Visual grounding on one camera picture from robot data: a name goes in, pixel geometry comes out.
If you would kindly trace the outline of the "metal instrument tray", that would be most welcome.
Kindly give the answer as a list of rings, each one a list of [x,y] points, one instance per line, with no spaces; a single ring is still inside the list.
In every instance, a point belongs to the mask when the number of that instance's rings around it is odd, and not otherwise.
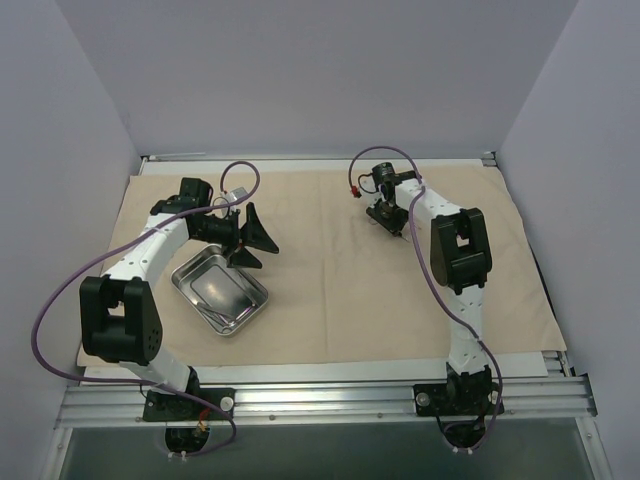
[[[240,268],[227,266],[217,245],[208,245],[170,275],[171,284],[192,308],[221,337],[238,334],[266,307],[267,289],[252,275]],[[230,315],[236,319],[226,327],[202,315],[197,303]]]

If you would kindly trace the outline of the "beige cloth wrap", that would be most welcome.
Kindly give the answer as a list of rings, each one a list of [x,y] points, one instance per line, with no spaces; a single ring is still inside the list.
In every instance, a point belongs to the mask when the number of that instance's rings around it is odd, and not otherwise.
[[[449,201],[485,217],[493,267],[484,291],[483,338],[495,354],[564,350],[521,216],[500,172],[477,166],[422,171]],[[444,358],[449,319],[431,294],[420,247],[371,222],[343,171],[232,173],[231,187],[257,185],[254,201],[279,253],[261,253],[256,279],[265,309],[237,334],[205,323],[163,273],[154,299],[162,344],[201,367]]]

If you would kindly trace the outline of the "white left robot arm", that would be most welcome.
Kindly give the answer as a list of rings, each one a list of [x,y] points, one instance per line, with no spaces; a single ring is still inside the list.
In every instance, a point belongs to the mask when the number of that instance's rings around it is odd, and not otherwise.
[[[157,201],[140,236],[103,275],[79,288],[82,348],[106,363],[130,370],[167,393],[165,405],[179,419],[202,405],[195,370],[163,347],[163,327],[153,288],[174,255],[190,240],[220,247],[230,267],[261,268],[254,250],[279,251],[243,188],[215,203],[210,183],[184,178],[177,194]]]

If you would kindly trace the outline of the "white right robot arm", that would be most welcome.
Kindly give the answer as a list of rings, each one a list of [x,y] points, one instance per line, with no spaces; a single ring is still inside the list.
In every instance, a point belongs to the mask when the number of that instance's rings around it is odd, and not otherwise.
[[[369,201],[367,215],[393,236],[408,229],[418,248],[416,224],[428,228],[429,259],[421,253],[417,258],[450,318],[444,400],[453,411],[467,412],[493,389],[491,357],[482,346],[484,287],[492,269],[484,215],[445,199],[413,171],[397,173],[389,162],[359,176],[358,183],[354,191]]]

